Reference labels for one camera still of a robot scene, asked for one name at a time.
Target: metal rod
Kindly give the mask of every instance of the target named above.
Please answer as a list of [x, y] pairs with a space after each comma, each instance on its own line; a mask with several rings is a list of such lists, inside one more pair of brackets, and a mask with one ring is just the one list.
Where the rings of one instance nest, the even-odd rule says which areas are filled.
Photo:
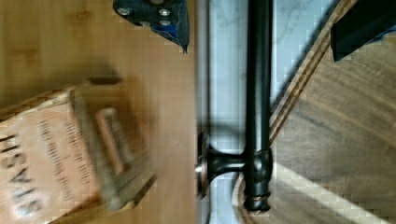
[[210, 44], [209, 0], [196, 1], [195, 69], [198, 133], [210, 133]]
[[273, 0], [250, 0], [247, 31], [247, 125], [244, 169], [248, 210], [268, 210]]

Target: light wood plank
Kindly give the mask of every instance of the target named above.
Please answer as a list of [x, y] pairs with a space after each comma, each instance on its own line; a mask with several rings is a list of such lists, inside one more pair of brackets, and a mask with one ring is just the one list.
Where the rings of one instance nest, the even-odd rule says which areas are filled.
[[[193, 2], [188, 4], [193, 18]], [[124, 21], [111, 5], [107, 0], [1, 1], [0, 106], [89, 76], [122, 77], [158, 179], [135, 209], [117, 214], [96, 209], [64, 223], [193, 223], [193, 40], [190, 53], [182, 54], [150, 30]]]

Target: wooden floor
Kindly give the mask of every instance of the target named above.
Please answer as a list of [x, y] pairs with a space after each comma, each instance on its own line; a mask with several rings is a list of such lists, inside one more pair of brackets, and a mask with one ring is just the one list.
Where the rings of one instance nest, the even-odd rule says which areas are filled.
[[134, 119], [156, 164], [158, 179], [135, 209], [94, 210], [67, 223], [195, 222], [191, 36], [190, 54], [183, 54], [124, 21], [107, 0], [0, 1], [0, 107], [89, 76], [118, 75], [127, 83]]
[[[329, 40], [328, 34], [319, 36], [274, 112], [276, 161], [396, 223], [396, 35], [365, 46], [339, 63], [332, 60]], [[283, 126], [282, 117], [286, 118]], [[292, 202], [287, 194], [279, 196], [283, 188], [272, 184], [275, 212], [249, 215], [247, 223], [326, 222], [318, 220], [319, 206], [312, 219], [301, 222], [298, 216], [312, 209], [305, 203], [289, 210], [287, 218], [293, 220], [280, 218], [279, 198]], [[243, 208], [237, 211], [244, 214]]]

